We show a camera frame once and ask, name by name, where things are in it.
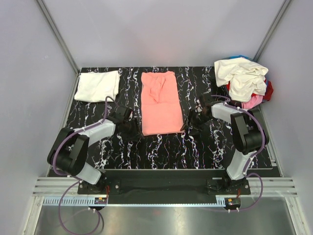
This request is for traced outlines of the salmon pink t shirt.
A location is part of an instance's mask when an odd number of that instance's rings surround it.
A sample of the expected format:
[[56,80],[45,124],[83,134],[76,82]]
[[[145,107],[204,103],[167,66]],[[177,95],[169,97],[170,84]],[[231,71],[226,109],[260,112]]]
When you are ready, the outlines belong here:
[[144,72],[141,82],[143,135],[180,133],[183,117],[175,73]]

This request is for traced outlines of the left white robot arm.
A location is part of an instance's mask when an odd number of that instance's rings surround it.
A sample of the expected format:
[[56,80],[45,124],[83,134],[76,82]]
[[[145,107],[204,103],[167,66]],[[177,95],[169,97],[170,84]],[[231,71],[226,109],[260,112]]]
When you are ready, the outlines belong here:
[[69,175],[87,186],[89,193],[106,191],[105,173],[87,163],[88,149],[96,142],[114,135],[118,131],[128,141],[138,141],[142,137],[137,119],[101,119],[89,126],[70,129],[62,128],[48,154],[47,162],[59,175]]

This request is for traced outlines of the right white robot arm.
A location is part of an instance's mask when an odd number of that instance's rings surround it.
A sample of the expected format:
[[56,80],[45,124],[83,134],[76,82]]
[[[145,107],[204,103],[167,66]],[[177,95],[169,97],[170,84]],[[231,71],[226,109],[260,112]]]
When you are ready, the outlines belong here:
[[257,109],[245,110],[227,102],[213,102],[200,109],[190,109],[181,131],[192,128],[192,134],[202,131],[202,126],[211,119],[221,119],[231,125],[235,152],[220,180],[209,180],[209,192],[235,194],[246,187],[247,170],[253,159],[263,151],[269,141],[264,121]]

